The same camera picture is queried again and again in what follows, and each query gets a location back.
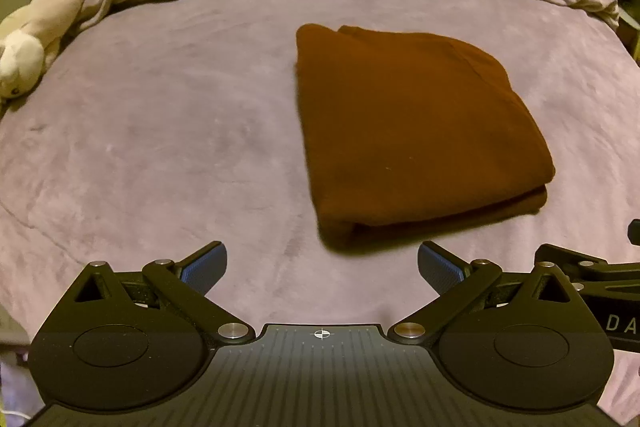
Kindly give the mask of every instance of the bed sheet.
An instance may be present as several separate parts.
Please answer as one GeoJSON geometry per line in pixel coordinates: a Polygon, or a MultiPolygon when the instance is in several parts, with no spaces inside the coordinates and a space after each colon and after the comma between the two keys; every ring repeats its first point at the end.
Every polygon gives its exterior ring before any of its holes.
{"type": "MultiPolygon", "coordinates": [[[[436,297],[417,270],[425,237],[319,240],[296,111],[305,23],[449,36],[506,68],[554,158],[548,203],[443,247],[507,271],[530,271],[542,243],[639,260],[625,232],[640,217],[640,73],[601,19],[541,0],[143,4],[81,33],[0,121],[0,302],[30,335],[85,263],[139,270],[213,239],[229,260],[207,296],[258,331],[386,330],[436,297]]],[[[639,365],[616,352],[600,403],[620,423],[640,413],[639,365]]]]}

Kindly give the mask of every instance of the plush toy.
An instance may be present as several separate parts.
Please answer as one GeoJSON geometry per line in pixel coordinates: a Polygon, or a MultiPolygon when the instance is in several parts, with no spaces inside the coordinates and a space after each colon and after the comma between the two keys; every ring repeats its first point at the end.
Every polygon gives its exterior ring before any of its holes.
{"type": "Polygon", "coordinates": [[[31,0],[0,23],[0,98],[16,98],[36,85],[58,56],[60,39],[84,0],[31,0]]]}

